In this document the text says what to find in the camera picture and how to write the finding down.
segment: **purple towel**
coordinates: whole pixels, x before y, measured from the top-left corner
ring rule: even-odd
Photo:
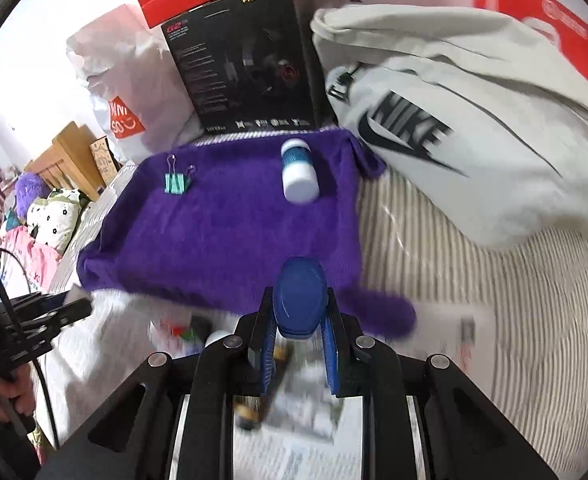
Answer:
[[[317,258],[343,312],[382,335],[402,335],[415,314],[403,298],[359,290],[359,173],[384,163],[345,130],[305,136],[320,197],[285,200],[280,147],[292,136],[181,146],[176,171],[195,166],[184,195],[165,194],[168,153],[145,160],[78,258],[87,290],[117,288],[236,314],[258,309],[291,256]]]

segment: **wooden bed frame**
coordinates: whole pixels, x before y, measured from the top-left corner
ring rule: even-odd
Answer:
[[[95,140],[87,126],[69,123],[25,171],[37,173],[52,188],[80,189],[95,202],[105,188],[91,155],[90,144]]]

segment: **white bag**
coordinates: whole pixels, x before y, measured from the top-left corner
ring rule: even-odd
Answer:
[[[94,115],[115,144],[117,158],[120,151],[139,164],[200,135],[167,43],[128,6],[76,32],[67,40],[67,56],[90,91]]]
[[[312,30],[339,124],[470,240],[588,232],[588,82],[543,36],[407,6],[319,10]]]

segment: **metal screw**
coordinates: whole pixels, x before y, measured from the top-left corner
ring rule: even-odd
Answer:
[[[156,352],[149,356],[147,362],[152,368],[161,367],[167,362],[167,355],[162,352]]]
[[[237,335],[228,335],[223,341],[223,344],[226,348],[238,348],[243,344],[243,340]]]
[[[441,354],[433,355],[430,359],[430,362],[434,368],[440,368],[441,370],[444,370],[450,366],[450,359],[447,356]]]
[[[356,338],[356,346],[359,348],[373,348],[376,340],[368,335],[359,335]]]

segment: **person's hand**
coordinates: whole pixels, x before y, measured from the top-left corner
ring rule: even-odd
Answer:
[[[0,397],[16,399],[15,408],[18,413],[32,415],[36,409],[36,398],[30,376],[29,365],[22,365],[16,370],[16,381],[8,383],[0,379]],[[8,422],[9,419],[0,406],[0,422]]]

